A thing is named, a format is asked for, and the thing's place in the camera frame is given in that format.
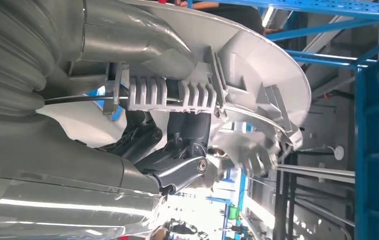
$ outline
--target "blue frame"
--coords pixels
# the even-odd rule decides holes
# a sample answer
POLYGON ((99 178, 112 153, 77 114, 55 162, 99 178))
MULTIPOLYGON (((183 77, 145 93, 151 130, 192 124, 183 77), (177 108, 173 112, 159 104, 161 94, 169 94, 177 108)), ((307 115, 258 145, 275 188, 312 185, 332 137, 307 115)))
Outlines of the blue frame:
POLYGON ((351 29, 362 27, 366 25, 379 24, 379 20, 374 19, 353 19, 347 21, 340 21, 331 24, 325 24, 320 26, 312 26, 306 28, 300 28, 291 31, 278 32, 268 34, 266 37, 272 41, 279 41, 284 39, 298 38, 308 35, 315 35, 325 32, 331 32, 335 30, 351 29))
POLYGON ((379 20, 379 3, 353 0, 209 0, 224 4, 379 20))
POLYGON ((358 68, 367 68, 377 62, 376 60, 367 59, 366 61, 363 61, 362 64, 358 64, 356 63, 358 62, 358 59, 356 57, 335 56, 295 50, 285 51, 297 62, 321 64, 330 67, 347 68, 353 70, 356 70, 358 68))

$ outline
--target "workshop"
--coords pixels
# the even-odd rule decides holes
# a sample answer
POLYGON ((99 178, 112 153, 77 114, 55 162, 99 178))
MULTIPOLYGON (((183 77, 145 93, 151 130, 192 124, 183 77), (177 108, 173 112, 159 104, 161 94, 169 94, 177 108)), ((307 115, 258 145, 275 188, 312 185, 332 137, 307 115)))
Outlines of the workshop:
POLYGON ((379 0, 0 0, 0 240, 379 240, 379 0))

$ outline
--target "silver pipe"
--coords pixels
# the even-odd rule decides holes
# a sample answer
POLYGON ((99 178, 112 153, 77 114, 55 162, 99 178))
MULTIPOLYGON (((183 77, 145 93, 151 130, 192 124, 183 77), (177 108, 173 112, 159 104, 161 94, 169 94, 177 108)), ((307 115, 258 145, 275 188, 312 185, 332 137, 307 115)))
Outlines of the silver pipe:
POLYGON ((286 164, 279 164, 278 168, 295 169, 295 170, 303 170, 306 172, 316 172, 316 173, 355 177, 354 171, 346 171, 346 170, 327 169, 327 168, 318 168, 318 167, 309 167, 309 166, 294 166, 294 165, 286 165, 286 164))
POLYGON ((328 216, 330 216, 330 217, 332 217, 334 219, 337 219, 337 220, 339 220, 339 221, 341 221, 341 222, 343 222, 345 224, 348 224, 348 225, 350 225, 352 227, 355 227, 355 223, 353 221, 350 221, 350 220, 345 219, 343 217, 337 216, 333 212, 331 212, 331 211, 329 211, 329 210, 327 210, 327 209, 325 209, 325 208, 323 208, 323 207, 321 207, 319 205, 316 205, 316 204, 314 204, 314 203, 312 203, 310 201, 306 201, 306 200, 301 199, 301 198, 297 198, 297 201, 299 203, 301 203, 301 204, 304 204, 305 206, 309 206, 311 208, 314 208, 314 209, 316 209, 316 210, 318 210, 318 211, 320 211, 320 212, 322 212, 322 213, 324 213, 324 214, 326 214, 326 215, 328 215, 328 216))
POLYGON ((117 0, 86 0, 82 60, 140 63, 182 80, 196 67, 190 49, 164 20, 117 0))

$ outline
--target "blue scaffolding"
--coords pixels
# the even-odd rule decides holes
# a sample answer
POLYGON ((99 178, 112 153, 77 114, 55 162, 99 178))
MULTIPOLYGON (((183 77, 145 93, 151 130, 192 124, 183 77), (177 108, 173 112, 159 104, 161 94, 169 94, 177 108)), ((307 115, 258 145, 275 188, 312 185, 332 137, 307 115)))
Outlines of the blue scaffolding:
MULTIPOLYGON (((379 3, 353 0, 209 0, 355 19, 270 34, 272 41, 379 24, 379 3)), ((188 7, 193 5, 188 0, 188 7)), ((379 239, 379 45, 359 58, 287 50, 296 61, 355 71, 355 239, 379 239)))

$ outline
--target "metal duct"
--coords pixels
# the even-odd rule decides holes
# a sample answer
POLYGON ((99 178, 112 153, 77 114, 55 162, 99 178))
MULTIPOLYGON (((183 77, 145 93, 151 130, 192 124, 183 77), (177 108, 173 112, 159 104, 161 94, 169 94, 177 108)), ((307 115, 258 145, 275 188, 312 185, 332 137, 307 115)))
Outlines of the metal duct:
POLYGON ((117 0, 86 0, 82 60, 137 62, 158 75, 182 80, 196 62, 164 20, 117 0))
MULTIPOLYGON (((135 19, 155 19, 114 0, 97 4, 96 8, 93 1, 89 4, 95 16, 102 14, 102 6, 110 8, 106 12, 117 6, 119 16, 126 12, 128 18, 137 13, 135 19)), ((59 62, 65 59, 135 61, 177 79, 190 74, 191 67, 168 71, 170 66, 162 61, 192 59, 190 51, 183 50, 185 44, 179 43, 161 20, 154 21, 156 29, 170 31, 159 32, 154 40, 148 38, 154 30, 139 32, 150 26, 130 24, 122 32, 135 34, 134 42, 146 43, 145 49, 133 46, 131 36, 124 36, 123 41, 93 36, 91 28, 111 29, 112 36, 117 36, 118 30, 113 23, 86 24, 85 30, 85 11, 81 0, 0 0, 1 237, 69 239, 84 236, 87 228, 98 225, 103 229, 97 230, 108 239, 135 234, 148 226, 147 219, 151 221, 161 200, 157 181, 141 174, 129 161, 68 138, 57 121, 35 112, 44 106, 44 99, 34 91, 44 89, 46 76, 59 70, 59 62), (82 41, 84 31, 88 37, 82 41), (110 54, 101 59, 97 50, 107 48, 111 48, 110 54)))

